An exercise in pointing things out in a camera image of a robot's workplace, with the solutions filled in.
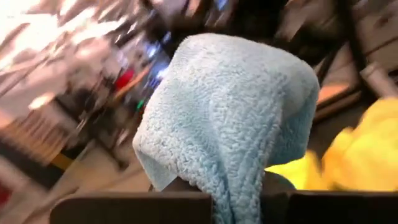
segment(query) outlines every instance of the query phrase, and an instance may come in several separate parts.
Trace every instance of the green light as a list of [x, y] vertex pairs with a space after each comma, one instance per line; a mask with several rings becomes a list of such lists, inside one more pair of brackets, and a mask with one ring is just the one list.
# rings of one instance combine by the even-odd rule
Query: green light
[[137, 110], [139, 110], [140, 108], [142, 108], [142, 106], [144, 105], [144, 100], [140, 100], [138, 105], [137, 105]]

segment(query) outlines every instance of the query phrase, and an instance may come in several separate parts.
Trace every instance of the red object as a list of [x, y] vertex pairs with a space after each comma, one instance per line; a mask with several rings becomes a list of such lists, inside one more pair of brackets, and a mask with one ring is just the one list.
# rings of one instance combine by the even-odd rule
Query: red object
[[0, 208], [6, 205], [11, 196], [11, 193], [12, 192], [7, 187], [0, 184]]
[[124, 72], [114, 83], [116, 90], [120, 90], [121, 88], [125, 87], [130, 80], [134, 77], [134, 70], [128, 69]]

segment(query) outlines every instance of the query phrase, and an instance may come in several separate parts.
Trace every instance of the fuzzy blue fabric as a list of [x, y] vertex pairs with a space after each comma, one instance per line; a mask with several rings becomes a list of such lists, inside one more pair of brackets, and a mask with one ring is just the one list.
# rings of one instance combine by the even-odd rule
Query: fuzzy blue fabric
[[176, 51], [133, 147], [157, 190], [176, 176], [211, 194], [217, 223], [260, 223], [265, 166], [304, 155], [318, 81], [264, 44], [195, 35]]

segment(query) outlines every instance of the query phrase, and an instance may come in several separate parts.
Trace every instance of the towel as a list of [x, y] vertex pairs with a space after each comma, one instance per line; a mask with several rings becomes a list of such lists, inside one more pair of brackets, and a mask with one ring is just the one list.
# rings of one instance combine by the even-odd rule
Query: towel
[[266, 171], [285, 177], [297, 190], [331, 190], [323, 178], [320, 166], [315, 152], [307, 150], [301, 159], [267, 167]]
[[358, 126], [345, 128], [322, 158], [324, 181], [331, 189], [398, 189], [398, 98], [369, 107]]
[[260, 223], [264, 167], [304, 155], [318, 81], [297, 57], [239, 37], [178, 47], [133, 148], [155, 189], [177, 176], [211, 194], [216, 223]]

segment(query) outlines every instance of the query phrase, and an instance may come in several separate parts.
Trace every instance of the yellow fabric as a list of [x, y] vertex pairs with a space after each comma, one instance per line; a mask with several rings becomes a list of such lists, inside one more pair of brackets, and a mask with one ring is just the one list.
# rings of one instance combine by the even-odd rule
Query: yellow fabric
[[319, 171], [317, 156], [312, 151], [307, 151], [301, 159], [268, 167], [266, 171], [284, 176], [298, 190], [328, 190]]
[[393, 191], [398, 189], [398, 99], [379, 100], [356, 129], [337, 135], [319, 170], [314, 154], [266, 170], [283, 175], [299, 190]]

